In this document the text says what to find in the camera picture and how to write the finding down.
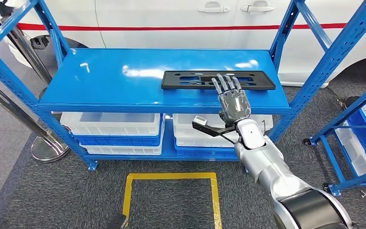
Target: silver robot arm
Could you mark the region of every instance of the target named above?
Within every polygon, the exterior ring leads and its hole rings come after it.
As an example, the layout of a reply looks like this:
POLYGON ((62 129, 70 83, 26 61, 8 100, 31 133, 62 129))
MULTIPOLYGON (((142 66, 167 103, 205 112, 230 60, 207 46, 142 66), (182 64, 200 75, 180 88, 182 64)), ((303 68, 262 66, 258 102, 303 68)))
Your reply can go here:
POLYGON ((238 80, 225 75, 225 81, 221 75, 217 76, 219 81, 213 78, 213 82, 222 106, 220 117, 227 128, 210 127, 200 117, 194 119, 193 127, 212 136, 223 136, 233 130, 239 134, 234 144, 236 155, 271 199, 278 228, 351 229, 349 215, 333 196, 290 171, 281 151, 250 118, 249 101, 238 80))

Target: black bracket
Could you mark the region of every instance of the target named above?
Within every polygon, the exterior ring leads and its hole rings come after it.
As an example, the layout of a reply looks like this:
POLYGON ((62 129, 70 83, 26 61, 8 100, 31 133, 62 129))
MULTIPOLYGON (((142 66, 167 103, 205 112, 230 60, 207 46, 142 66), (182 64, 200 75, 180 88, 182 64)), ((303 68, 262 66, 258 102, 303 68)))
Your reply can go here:
POLYGON ((235 130, 235 126, 231 126, 228 128, 218 128, 207 125, 207 120, 196 116, 196 118, 192 121, 193 128, 201 131, 205 134, 208 134, 213 137, 223 136, 223 134, 232 132, 235 130))

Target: yellow floor marking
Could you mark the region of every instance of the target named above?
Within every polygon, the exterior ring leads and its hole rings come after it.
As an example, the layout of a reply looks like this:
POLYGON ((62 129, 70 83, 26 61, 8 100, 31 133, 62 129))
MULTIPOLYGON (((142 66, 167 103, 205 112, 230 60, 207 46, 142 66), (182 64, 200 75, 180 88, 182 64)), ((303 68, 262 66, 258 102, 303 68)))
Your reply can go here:
POLYGON ((167 179, 210 179, 211 197, 214 211, 215 229, 222 229, 220 201, 218 198, 217 175, 215 173, 130 173, 125 182, 122 213, 127 217, 130 213, 131 190, 133 180, 167 180, 167 179))

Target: stanchion base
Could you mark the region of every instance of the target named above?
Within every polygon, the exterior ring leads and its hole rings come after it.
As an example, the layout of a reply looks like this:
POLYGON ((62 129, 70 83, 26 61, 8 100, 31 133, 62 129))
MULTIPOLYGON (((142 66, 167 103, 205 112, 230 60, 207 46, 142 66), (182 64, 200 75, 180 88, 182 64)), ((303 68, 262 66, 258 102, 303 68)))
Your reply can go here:
POLYGON ((61 143, 61 146, 62 149, 58 150, 48 145, 41 137, 37 137, 31 145, 31 155, 41 162, 53 162, 61 159, 70 151, 66 144, 61 143))

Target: black panel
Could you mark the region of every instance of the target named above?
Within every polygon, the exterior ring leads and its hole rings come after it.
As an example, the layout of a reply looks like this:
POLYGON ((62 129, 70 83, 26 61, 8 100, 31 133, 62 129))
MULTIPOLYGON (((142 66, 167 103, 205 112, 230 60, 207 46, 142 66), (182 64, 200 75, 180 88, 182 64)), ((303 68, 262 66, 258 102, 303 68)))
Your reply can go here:
POLYGON ((235 76, 245 90, 274 90, 275 84, 262 71, 165 71, 162 89, 215 89, 217 74, 235 76))

